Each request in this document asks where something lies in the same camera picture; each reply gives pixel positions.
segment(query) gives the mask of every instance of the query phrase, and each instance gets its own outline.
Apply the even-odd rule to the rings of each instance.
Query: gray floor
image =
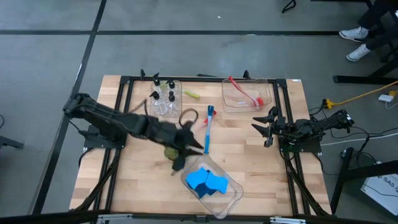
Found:
[[[339,30],[355,26],[358,17],[366,10],[366,5],[361,3],[303,0],[298,1],[296,9],[281,14],[286,2],[108,0],[99,28]],[[1,1],[0,29],[90,30],[99,5],[99,0]],[[29,212],[60,122],[62,106],[72,89],[87,41],[85,35],[0,35],[0,114],[6,119],[0,135],[25,142],[21,151],[4,147],[0,152],[2,217]],[[358,63],[347,62],[345,55],[357,46],[357,43],[338,37],[97,36],[80,91],[95,98],[103,75],[138,75],[141,68],[148,74],[193,76],[205,73],[234,77],[240,77],[247,69],[253,77],[302,79],[308,107],[313,108],[323,98],[341,101],[378,87],[332,82],[333,75],[365,76],[382,65],[379,63],[380,52],[372,52]],[[346,109],[359,127],[370,132],[395,127],[398,108],[386,110],[377,98],[378,94],[371,95],[340,108]],[[335,134],[344,135],[341,131],[335,131]],[[322,143],[335,141],[328,134]],[[380,161],[398,159],[397,143],[396,137],[373,140],[366,151]],[[82,145],[83,138],[70,127],[44,212],[67,211]],[[361,142],[352,142],[323,147],[325,170],[338,172],[339,152],[360,145]],[[325,175],[325,181],[331,197],[336,177]],[[354,197],[347,191],[343,193],[337,215],[384,223],[396,221],[375,203],[363,203],[361,197]]]

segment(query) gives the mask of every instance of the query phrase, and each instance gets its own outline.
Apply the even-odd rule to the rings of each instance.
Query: wooden table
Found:
[[[114,107],[120,76],[106,75],[99,91],[98,102]],[[150,95],[148,81],[135,81],[130,109]],[[251,126],[253,116],[265,116],[275,100],[261,112],[225,113],[221,102],[221,83],[183,82],[184,89],[198,93],[200,100],[183,96],[183,110],[199,112],[199,125],[206,118],[208,105],[214,105],[217,115],[211,124],[210,157],[244,189],[243,197],[230,215],[291,216],[286,169],[279,154],[277,140],[264,148],[264,138]],[[287,80],[294,120],[309,118],[307,102],[300,80]],[[286,115],[283,97],[282,111]],[[204,142],[205,130],[195,133]],[[211,214],[181,183],[180,173],[171,176],[171,161],[164,157],[164,147],[150,141],[127,137],[119,163],[112,201],[112,212]],[[324,210],[330,212],[329,199],[320,163],[311,153],[301,153],[305,183]],[[79,206],[98,181],[104,149],[94,149],[81,162],[70,208]],[[108,186],[103,190],[100,208],[104,208]],[[302,201],[296,187],[298,208]]]

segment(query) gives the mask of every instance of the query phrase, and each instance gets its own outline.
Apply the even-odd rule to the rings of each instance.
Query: white sneaker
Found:
[[[350,30],[342,30],[338,33],[341,38],[346,39],[346,40],[352,40],[355,42],[362,42],[363,39],[368,35],[369,30],[358,27],[355,29],[350,29]]]
[[[369,49],[366,48],[366,44],[363,44],[359,46],[356,50],[353,52],[349,53],[346,58],[350,62],[356,62],[359,59],[363,58],[365,55],[367,55],[370,52]]]

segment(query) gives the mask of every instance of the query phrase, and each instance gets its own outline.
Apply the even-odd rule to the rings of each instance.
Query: person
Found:
[[[346,56],[350,62],[356,62],[370,51],[388,44],[392,39],[398,38],[398,23],[386,30],[386,33],[374,39],[364,39],[368,36],[369,29],[390,10],[398,10],[398,0],[376,0],[371,8],[359,19],[359,27],[339,32],[340,37],[355,42],[364,42],[356,50]]]

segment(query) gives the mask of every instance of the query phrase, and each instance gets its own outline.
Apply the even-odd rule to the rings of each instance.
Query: black bottle cap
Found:
[[[169,101],[170,102],[174,102],[175,101],[175,96],[174,96],[174,92],[173,91],[169,92]]]
[[[169,84],[170,88],[174,88],[175,87],[175,83],[173,82],[173,80],[168,80],[166,83]]]
[[[151,93],[149,96],[150,96],[150,97],[153,96],[155,100],[158,100],[158,99],[160,98],[159,94],[158,94],[156,91],[154,91],[153,93]]]
[[[158,76],[159,76],[159,72],[154,75],[155,86],[160,86],[160,81],[157,79]]]

